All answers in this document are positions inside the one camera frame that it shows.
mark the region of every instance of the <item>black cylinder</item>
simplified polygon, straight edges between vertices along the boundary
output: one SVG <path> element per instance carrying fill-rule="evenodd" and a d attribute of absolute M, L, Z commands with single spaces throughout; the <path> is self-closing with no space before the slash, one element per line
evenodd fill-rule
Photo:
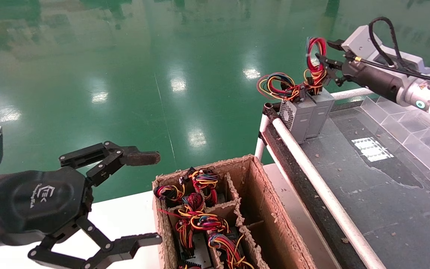
<path fill-rule="evenodd" d="M 348 81 L 367 87 L 382 97 L 396 102 L 396 95 L 402 86 L 401 80 L 396 76 L 360 62 L 345 63 L 342 71 Z"/>

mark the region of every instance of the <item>wire bundle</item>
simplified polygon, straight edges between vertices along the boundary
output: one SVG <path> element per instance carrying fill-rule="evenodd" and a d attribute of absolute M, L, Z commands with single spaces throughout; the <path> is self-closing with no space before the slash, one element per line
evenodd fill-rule
<path fill-rule="evenodd" d="M 243 235 L 237 241 L 235 245 L 232 240 L 229 240 L 225 235 L 212 233 L 208 237 L 208 246 L 216 249 L 222 249 L 227 253 L 227 266 L 229 269 L 254 269 L 254 267 L 245 260 L 245 257 L 241 257 L 238 246 Z"/>
<path fill-rule="evenodd" d="M 308 68 L 304 71 L 304 82 L 296 84 L 293 78 L 285 73 L 277 72 L 270 75 L 264 75 L 256 83 L 256 89 L 268 99 L 280 99 L 293 101 L 300 97 L 300 91 L 306 90 L 311 94 L 318 95 L 323 88 L 323 80 L 326 77 L 326 70 L 320 64 L 314 65 L 311 62 L 311 52 L 314 46 L 318 47 L 321 55 L 326 55 L 326 41 L 323 38 L 310 38 L 306 46 L 306 64 Z M 281 89 L 275 87 L 273 82 L 280 82 Z"/>
<path fill-rule="evenodd" d="M 190 224 L 195 230 L 230 233 L 227 220 L 217 215 L 200 213 L 190 218 Z"/>
<path fill-rule="evenodd" d="M 312 94 L 318 95 L 319 91 L 323 88 L 323 79 L 326 77 L 326 70 L 323 65 L 314 65 L 311 60 L 311 52 L 314 46 L 318 47 L 318 51 L 321 55 L 326 56 L 326 41 L 323 38 L 316 37 L 311 38 L 307 45 L 306 64 L 308 68 L 304 71 L 303 76 L 305 78 L 304 84 L 312 91 Z M 312 76 L 312 81 L 306 77 L 306 72 L 309 71 Z"/>
<path fill-rule="evenodd" d="M 182 185 L 182 190 L 179 190 L 174 185 L 165 185 L 156 187 L 154 190 L 155 197 L 159 198 L 160 200 L 169 199 L 170 201 L 181 201 L 181 198 L 185 194 L 185 186 Z"/>
<path fill-rule="evenodd" d="M 189 176 L 193 182 L 193 187 L 196 191 L 202 190 L 205 194 L 205 200 L 209 206 L 217 204 L 216 185 L 218 183 L 218 175 L 213 172 L 204 172 L 203 170 L 195 171 Z"/>
<path fill-rule="evenodd" d="M 193 256 L 193 228 L 188 218 L 181 218 L 176 224 L 175 229 L 179 233 L 180 244 L 188 257 Z"/>
<path fill-rule="evenodd" d="M 190 194 L 182 198 L 184 209 L 179 209 L 179 215 L 182 217 L 191 218 L 200 213 L 203 213 L 203 196 L 198 193 Z"/>
<path fill-rule="evenodd" d="M 273 86 L 274 81 L 280 82 L 281 89 Z M 258 92 L 268 99 L 293 100 L 300 95 L 301 85 L 296 85 L 293 78 L 281 72 L 264 75 L 256 85 Z"/>

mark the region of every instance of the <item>metal mesh grille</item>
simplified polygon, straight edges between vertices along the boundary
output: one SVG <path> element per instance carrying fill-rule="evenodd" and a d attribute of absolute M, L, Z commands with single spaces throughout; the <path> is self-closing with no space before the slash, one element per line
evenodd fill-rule
<path fill-rule="evenodd" d="M 288 102 L 281 103 L 280 117 L 281 117 L 281 121 L 283 121 L 286 128 L 290 130 L 293 125 L 293 110 L 290 107 L 290 105 L 288 105 Z"/>

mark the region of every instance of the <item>cable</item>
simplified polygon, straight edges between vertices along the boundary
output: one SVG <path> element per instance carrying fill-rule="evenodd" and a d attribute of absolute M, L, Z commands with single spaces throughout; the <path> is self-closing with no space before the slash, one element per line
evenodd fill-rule
<path fill-rule="evenodd" d="M 222 249 L 227 253 L 227 266 L 229 269 L 255 269 L 252 264 L 246 261 L 245 256 L 241 257 L 238 250 L 240 240 L 243 235 L 237 241 L 235 245 L 232 240 L 229 240 L 225 235 L 212 233 L 208 237 L 208 246 L 216 249 Z"/>
<path fill-rule="evenodd" d="M 193 256 L 193 227 L 188 218 L 181 218 L 176 224 L 175 229 L 179 232 L 180 244 L 187 256 Z"/>
<path fill-rule="evenodd" d="M 401 66 L 407 71 L 411 71 L 412 73 L 419 74 L 418 71 L 412 70 L 408 66 L 408 64 L 404 61 L 404 59 L 401 57 L 401 53 L 400 53 L 399 47 L 398 47 L 398 40 L 396 39 L 396 32 L 394 31 L 394 25 L 392 24 L 391 20 L 389 20 L 386 17 L 375 18 L 368 25 L 368 27 L 369 27 L 369 38 L 371 39 L 371 42 L 373 43 L 374 47 L 379 52 L 379 54 L 384 58 L 384 60 L 386 61 L 386 63 L 390 67 L 395 67 L 393 60 L 381 49 L 381 47 L 379 46 L 379 44 L 377 44 L 377 41 L 374 37 L 374 24 L 378 21 L 384 21 L 389 26 L 389 31 L 391 32 L 391 39 L 392 39 L 393 44 L 394 44 L 394 51 L 396 52 L 396 58 L 399 61 L 399 63 L 401 64 Z"/>
<path fill-rule="evenodd" d="M 185 186 L 182 185 L 182 190 L 180 191 L 175 185 L 165 185 L 156 187 L 153 192 L 155 197 L 160 200 L 180 201 L 185 194 Z"/>
<path fill-rule="evenodd" d="M 303 76 L 305 79 L 304 84 L 308 87 L 309 91 L 314 95 L 318 95 L 319 91 L 323 88 L 323 79 L 326 77 L 326 70 L 323 65 L 313 65 L 311 61 L 311 53 L 314 46 L 318 47 L 318 51 L 321 55 L 326 56 L 326 40 L 323 38 L 311 38 L 308 40 L 307 51 L 306 51 L 306 64 L 307 70 L 304 71 Z M 306 72 L 309 71 L 312 75 L 312 80 L 306 77 Z"/>
<path fill-rule="evenodd" d="M 190 194 L 182 198 L 184 202 L 184 209 L 179 209 L 180 216 L 190 218 L 203 213 L 205 204 L 203 203 L 203 196 L 201 194 Z"/>
<path fill-rule="evenodd" d="M 200 213 L 190 218 L 190 224 L 195 230 L 230 233 L 227 220 L 214 214 Z"/>
<path fill-rule="evenodd" d="M 279 81 L 281 89 L 273 86 L 273 81 Z M 292 100 L 300 95 L 300 85 L 296 85 L 293 78 L 287 74 L 277 72 L 264 75 L 256 83 L 256 88 L 264 97 L 268 99 Z"/>
<path fill-rule="evenodd" d="M 323 38 L 309 38 L 306 44 L 306 65 L 307 69 L 304 71 L 304 82 L 296 84 L 293 78 L 285 73 L 277 72 L 270 75 L 264 75 L 256 83 L 256 89 L 264 97 L 268 99 L 280 99 L 283 101 L 293 101 L 300 97 L 300 91 L 306 90 L 313 95 L 318 95 L 319 91 L 323 88 L 323 80 L 326 77 L 326 70 L 322 65 L 314 65 L 311 62 L 311 53 L 313 48 L 317 46 L 321 55 L 326 55 L 326 41 Z M 275 87 L 273 82 L 280 82 L 281 89 Z"/>
<path fill-rule="evenodd" d="M 399 70 L 399 69 L 396 69 L 396 68 L 390 68 L 390 67 L 387 67 L 387 66 L 379 64 L 379 63 L 375 63 L 375 62 L 372 62 L 372 61 L 365 60 L 365 59 L 363 59 L 361 57 L 355 57 L 353 60 L 361 62 L 361 63 L 368 64 L 368 65 L 372 65 L 374 67 L 378 67 L 378 68 L 382 68 L 382 69 L 385 69 L 385 70 L 393 71 L 393 72 L 396 72 L 396 73 L 400 73 L 400 74 L 404 74 L 404 75 L 410 75 L 410 76 L 416 77 L 416 78 L 422 78 L 423 80 L 430 80 L 430 77 L 428 75 L 414 74 L 414 73 L 411 73 L 411 72 L 408 72 L 408 71 Z"/>
<path fill-rule="evenodd" d="M 195 171 L 193 174 L 189 175 L 189 179 L 193 182 L 193 187 L 195 187 L 196 191 L 203 191 L 205 194 L 205 201 L 208 206 L 214 206 L 217 204 L 217 193 L 216 193 L 216 185 L 218 183 L 218 175 L 203 170 Z"/>

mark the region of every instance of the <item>yellow wire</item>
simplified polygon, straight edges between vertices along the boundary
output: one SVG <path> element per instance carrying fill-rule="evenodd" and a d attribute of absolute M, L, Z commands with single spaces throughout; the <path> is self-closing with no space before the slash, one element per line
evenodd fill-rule
<path fill-rule="evenodd" d="M 288 77 L 288 79 L 290 80 L 290 82 L 292 83 L 292 85 L 295 85 L 295 81 L 293 80 L 293 78 L 291 78 L 291 77 L 289 77 L 288 75 L 287 75 L 287 77 Z M 299 90 L 294 90 L 293 92 L 292 92 L 292 95 L 290 96 L 290 97 L 287 97 L 287 98 L 280 98 L 280 97 L 277 97 L 277 96 L 275 96 L 275 95 L 273 95 L 273 92 L 271 92 L 271 91 L 266 91 L 263 87 L 262 87 L 262 84 L 263 84 L 263 82 L 267 82 L 267 84 L 269 84 L 272 80 L 274 80 L 276 77 L 271 77 L 269 80 L 268 79 L 264 79 L 264 80 L 261 80 L 260 81 L 260 83 L 258 84 L 258 88 L 260 89 L 260 90 L 262 90 L 264 93 L 266 93 L 266 94 L 268 94 L 268 95 L 270 95 L 271 97 L 273 97 L 273 98 L 276 98 L 276 99 L 280 99 L 280 100 L 292 100 L 292 99 L 294 99 L 295 97 L 297 97 L 299 94 L 300 94 L 300 91 Z"/>

